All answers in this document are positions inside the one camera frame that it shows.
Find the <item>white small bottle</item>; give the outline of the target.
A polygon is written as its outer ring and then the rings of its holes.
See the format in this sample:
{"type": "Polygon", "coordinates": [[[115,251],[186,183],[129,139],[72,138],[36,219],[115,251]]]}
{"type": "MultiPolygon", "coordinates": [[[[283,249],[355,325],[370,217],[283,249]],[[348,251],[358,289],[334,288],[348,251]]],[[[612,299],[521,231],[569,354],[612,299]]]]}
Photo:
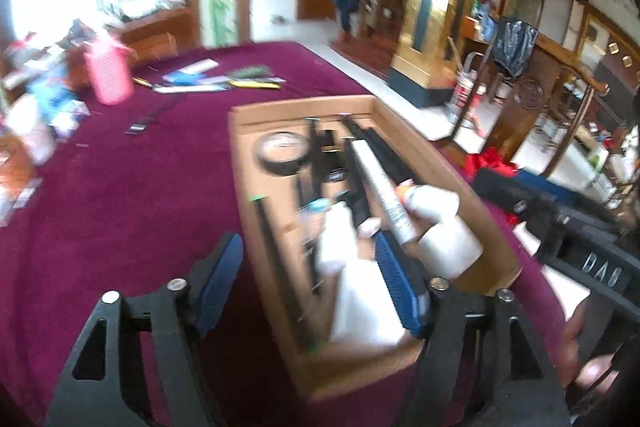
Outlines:
{"type": "Polygon", "coordinates": [[[358,236],[346,202],[326,212],[317,247],[316,269],[322,277],[332,277],[358,259],[358,236]]]}

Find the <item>orange tea tin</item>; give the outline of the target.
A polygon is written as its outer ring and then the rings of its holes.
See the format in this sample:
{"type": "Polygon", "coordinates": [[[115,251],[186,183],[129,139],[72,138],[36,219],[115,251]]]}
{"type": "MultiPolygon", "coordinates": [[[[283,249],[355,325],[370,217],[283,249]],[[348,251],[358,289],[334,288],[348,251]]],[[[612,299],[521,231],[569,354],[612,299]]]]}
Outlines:
{"type": "Polygon", "coordinates": [[[27,153],[20,138],[11,132],[6,132],[0,138],[1,186],[9,193],[13,200],[17,200],[25,190],[27,184],[35,176],[32,158],[27,153]]]}

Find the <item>black electrical tape roll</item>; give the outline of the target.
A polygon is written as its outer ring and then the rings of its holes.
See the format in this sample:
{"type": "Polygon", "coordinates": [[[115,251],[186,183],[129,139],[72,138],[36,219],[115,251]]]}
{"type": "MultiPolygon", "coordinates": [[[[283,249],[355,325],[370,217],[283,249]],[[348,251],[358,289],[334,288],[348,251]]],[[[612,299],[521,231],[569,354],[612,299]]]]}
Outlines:
{"type": "Polygon", "coordinates": [[[276,131],[262,135],[254,144],[257,164],[273,176],[295,176],[309,161],[310,142],[296,132],[276,131]]]}

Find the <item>orange cap glue bottle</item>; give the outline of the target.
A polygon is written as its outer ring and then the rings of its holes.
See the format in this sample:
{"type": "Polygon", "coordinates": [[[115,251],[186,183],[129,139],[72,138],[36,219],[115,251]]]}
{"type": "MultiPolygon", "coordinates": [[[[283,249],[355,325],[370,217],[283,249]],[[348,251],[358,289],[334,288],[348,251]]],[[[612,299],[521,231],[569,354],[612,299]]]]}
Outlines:
{"type": "Polygon", "coordinates": [[[456,217],[460,196],[430,184],[406,180],[396,186],[396,194],[404,207],[419,219],[438,223],[456,217]]]}

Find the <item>black marker pink caps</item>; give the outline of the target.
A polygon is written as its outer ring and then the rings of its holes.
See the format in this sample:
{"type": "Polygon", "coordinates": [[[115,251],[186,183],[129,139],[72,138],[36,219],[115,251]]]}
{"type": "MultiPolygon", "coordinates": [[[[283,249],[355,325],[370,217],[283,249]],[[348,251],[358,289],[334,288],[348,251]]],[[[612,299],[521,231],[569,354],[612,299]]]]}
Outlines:
{"type": "Polygon", "coordinates": [[[352,210],[352,221],[360,239],[370,239],[378,233],[381,219],[372,215],[367,192],[359,170],[359,164],[352,148],[353,139],[343,140],[343,152],[347,169],[349,188],[348,205],[352,210]]]}

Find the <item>blue label tall bottle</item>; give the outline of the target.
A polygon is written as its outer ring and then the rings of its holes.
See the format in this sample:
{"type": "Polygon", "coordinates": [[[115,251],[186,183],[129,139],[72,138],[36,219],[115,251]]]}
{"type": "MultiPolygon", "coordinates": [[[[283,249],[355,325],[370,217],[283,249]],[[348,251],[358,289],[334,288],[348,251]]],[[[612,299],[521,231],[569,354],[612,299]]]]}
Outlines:
{"type": "Polygon", "coordinates": [[[40,76],[32,80],[27,92],[35,98],[39,113],[47,124],[76,100],[75,93],[65,82],[55,77],[40,76]]]}

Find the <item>white power adapter large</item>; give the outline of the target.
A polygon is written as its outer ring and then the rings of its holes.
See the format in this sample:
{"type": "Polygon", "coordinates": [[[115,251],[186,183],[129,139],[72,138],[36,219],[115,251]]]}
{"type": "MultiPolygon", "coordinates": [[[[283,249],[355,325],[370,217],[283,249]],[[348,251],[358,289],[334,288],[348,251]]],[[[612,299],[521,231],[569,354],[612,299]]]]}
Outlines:
{"type": "Polygon", "coordinates": [[[396,346],[405,332],[378,264],[357,259],[346,265],[337,286],[332,343],[396,346]]]}

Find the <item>white deli marker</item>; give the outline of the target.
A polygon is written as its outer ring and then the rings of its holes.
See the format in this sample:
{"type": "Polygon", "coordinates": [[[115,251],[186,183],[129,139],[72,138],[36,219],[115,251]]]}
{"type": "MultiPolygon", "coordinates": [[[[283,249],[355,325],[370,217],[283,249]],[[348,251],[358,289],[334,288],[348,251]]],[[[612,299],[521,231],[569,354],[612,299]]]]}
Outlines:
{"type": "Polygon", "coordinates": [[[385,212],[390,229],[400,245],[413,243],[418,239],[418,232],[414,227],[408,212],[401,204],[393,186],[378,158],[364,140],[352,140],[359,166],[363,176],[367,179],[371,190],[378,198],[378,203],[385,212]]]}

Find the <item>white chalk stick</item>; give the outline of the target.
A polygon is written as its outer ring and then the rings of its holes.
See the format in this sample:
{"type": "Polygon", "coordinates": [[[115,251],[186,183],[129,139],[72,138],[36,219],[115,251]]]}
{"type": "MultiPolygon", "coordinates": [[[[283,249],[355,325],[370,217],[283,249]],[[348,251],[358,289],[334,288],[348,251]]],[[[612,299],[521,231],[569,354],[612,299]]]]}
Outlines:
{"type": "Polygon", "coordinates": [[[178,70],[179,74],[182,75],[200,75],[203,72],[208,72],[211,69],[215,69],[219,66],[219,63],[212,60],[211,58],[206,58],[205,60],[201,60],[195,63],[192,63],[188,66],[184,66],[178,70]]]}

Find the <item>green pen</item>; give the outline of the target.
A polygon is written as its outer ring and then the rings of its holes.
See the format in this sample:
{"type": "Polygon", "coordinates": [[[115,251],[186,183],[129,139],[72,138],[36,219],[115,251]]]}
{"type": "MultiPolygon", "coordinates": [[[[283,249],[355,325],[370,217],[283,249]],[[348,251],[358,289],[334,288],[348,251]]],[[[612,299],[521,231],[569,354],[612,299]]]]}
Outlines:
{"type": "Polygon", "coordinates": [[[270,78],[272,76],[271,69],[266,65],[246,66],[227,72],[227,76],[233,80],[247,80],[270,78]]]}

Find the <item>white power adapter small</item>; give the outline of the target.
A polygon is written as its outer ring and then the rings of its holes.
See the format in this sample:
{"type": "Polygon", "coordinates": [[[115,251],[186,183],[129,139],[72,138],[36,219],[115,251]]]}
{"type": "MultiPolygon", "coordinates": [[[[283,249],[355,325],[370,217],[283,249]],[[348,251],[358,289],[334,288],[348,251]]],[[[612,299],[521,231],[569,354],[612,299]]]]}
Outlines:
{"type": "Polygon", "coordinates": [[[419,258],[436,277],[455,280],[470,269],[484,248],[458,216],[432,225],[418,242],[419,258]]]}

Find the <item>pink knitted cup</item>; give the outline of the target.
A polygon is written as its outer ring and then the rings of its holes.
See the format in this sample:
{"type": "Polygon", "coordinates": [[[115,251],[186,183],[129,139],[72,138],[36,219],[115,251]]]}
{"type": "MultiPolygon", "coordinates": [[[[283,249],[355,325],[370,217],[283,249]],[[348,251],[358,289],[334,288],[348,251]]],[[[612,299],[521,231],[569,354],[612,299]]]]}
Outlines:
{"type": "Polygon", "coordinates": [[[87,74],[100,103],[116,105],[134,93],[128,64],[131,52],[109,34],[99,34],[87,44],[84,54],[87,74]]]}

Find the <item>black pen on table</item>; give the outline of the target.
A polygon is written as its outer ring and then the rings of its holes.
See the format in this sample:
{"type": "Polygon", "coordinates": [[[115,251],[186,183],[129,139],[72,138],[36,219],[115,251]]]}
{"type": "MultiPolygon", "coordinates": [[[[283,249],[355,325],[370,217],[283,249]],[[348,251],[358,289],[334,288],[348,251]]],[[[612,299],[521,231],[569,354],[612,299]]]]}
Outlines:
{"type": "Polygon", "coordinates": [[[154,122],[157,122],[157,119],[160,118],[163,113],[168,112],[169,109],[175,107],[181,99],[182,95],[180,94],[171,95],[167,102],[157,108],[154,108],[151,113],[139,118],[133,124],[130,124],[129,128],[125,131],[125,134],[129,136],[137,136],[144,133],[150,126],[152,126],[152,124],[154,124],[154,122]]]}

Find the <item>black marker green caps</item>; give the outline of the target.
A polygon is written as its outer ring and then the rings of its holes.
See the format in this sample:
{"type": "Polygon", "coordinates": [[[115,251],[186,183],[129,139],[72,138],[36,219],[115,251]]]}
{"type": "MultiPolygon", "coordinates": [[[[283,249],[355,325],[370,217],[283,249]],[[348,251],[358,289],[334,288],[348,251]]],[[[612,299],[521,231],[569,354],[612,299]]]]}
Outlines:
{"type": "Polygon", "coordinates": [[[290,274],[288,274],[288,266],[273,233],[269,219],[268,198],[257,196],[252,199],[252,202],[288,325],[290,325],[297,347],[305,352],[311,351],[316,347],[314,333],[307,322],[305,311],[297,297],[290,274]]]}

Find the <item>black gel pen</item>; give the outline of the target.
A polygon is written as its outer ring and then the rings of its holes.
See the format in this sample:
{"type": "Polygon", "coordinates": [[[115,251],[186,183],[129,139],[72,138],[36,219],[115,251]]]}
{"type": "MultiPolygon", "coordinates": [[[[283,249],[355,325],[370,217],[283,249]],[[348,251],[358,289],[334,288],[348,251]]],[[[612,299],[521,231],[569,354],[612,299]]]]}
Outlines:
{"type": "Polygon", "coordinates": [[[298,226],[300,234],[302,234],[303,243],[303,259],[306,265],[309,285],[311,294],[320,297],[321,296],[321,279],[319,272],[316,268],[316,241],[311,235],[309,228],[309,209],[308,202],[305,198],[303,189],[303,179],[299,173],[296,173],[294,178],[295,195],[298,205],[298,226]]]}

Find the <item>white plastic jar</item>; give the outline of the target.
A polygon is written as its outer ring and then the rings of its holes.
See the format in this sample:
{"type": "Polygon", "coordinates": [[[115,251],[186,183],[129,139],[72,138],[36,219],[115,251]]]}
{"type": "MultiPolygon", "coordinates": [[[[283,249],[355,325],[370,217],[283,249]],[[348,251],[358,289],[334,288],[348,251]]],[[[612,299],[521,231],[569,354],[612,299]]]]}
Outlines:
{"type": "Polygon", "coordinates": [[[40,115],[36,98],[23,94],[6,114],[6,125],[26,147],[36,166],[45,164],[55,152],[56,142],[51,128],[40,115]]]}

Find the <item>blue white small box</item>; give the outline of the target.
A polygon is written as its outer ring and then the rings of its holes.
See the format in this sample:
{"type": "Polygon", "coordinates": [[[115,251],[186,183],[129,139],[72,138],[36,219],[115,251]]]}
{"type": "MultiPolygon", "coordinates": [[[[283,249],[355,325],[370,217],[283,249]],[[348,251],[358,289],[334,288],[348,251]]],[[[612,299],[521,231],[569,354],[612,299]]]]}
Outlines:
{"type": "Polygon", "coordinates": [[[68,140],[77,131],[81,121],[91,115],[83,101],[72,100],[61,105],[50,121],[50,127],[60,140],[68,140]]]}

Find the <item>black marker red caps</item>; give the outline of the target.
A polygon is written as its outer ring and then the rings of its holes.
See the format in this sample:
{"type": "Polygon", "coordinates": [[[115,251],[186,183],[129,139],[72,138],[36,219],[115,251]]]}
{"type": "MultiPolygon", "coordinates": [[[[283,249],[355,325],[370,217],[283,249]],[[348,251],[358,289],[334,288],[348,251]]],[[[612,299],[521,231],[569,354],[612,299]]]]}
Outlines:
{"type": "Polygon", "coordinates": [[[387,176],[396,184],[407,181],[421,182],[422,179],[395,152],[373,128],[363,128],[349,115],[342,115],[341,122],[355,139],[366,141],[387,176]]]}

